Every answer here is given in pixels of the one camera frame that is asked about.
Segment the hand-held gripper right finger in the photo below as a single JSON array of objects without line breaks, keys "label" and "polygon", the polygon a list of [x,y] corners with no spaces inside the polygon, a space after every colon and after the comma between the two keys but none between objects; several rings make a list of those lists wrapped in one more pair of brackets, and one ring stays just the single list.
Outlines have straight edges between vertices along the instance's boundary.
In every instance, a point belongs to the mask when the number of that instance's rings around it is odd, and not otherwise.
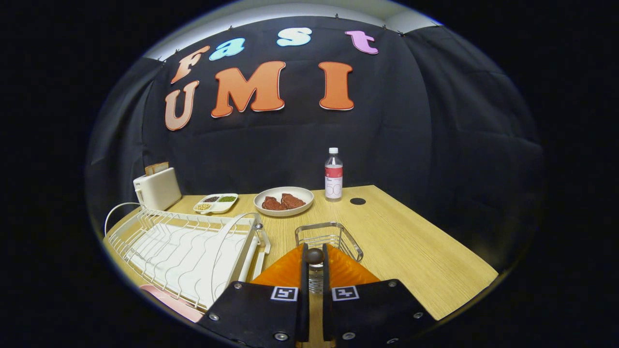
[{"label": "hand-held gripper right finger", "polygon": [[438,325],[400,280],[379,280],[332,245],[323,253],[323,335],[335,347],[406,348]]}]

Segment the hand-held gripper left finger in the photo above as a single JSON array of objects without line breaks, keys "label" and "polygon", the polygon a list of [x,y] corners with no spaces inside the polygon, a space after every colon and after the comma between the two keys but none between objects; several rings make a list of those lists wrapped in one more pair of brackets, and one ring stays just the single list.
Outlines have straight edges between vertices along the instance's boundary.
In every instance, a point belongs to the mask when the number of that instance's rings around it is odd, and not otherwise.
[{"label": "hand-held gripper left finger", "polygon": [[252,282],[232,282],[197,324],[250,348],[295,348],[307,342],[307,251],[307,245],[298,245]]}]

